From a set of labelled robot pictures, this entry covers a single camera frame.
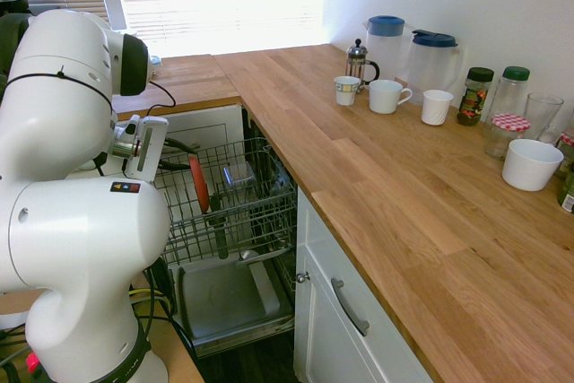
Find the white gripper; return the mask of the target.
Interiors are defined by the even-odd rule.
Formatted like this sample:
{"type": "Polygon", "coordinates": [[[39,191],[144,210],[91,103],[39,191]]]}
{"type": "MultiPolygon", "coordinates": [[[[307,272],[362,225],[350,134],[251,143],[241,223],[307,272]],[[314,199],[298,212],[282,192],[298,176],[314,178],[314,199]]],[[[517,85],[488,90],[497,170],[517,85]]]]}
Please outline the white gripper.
{"type": "Polygon", "coordinates": [[[125,175],[135,179],[154,179],[156,170],[190,170],[187,163],[161,160],[163,145],[177,148],[185,153],[197,153],[198,145],[187,145],[177,139],[166,137],[169,121],[166,118],[132,116],[123,135],[134,149],[129,152],[125,175]]]}

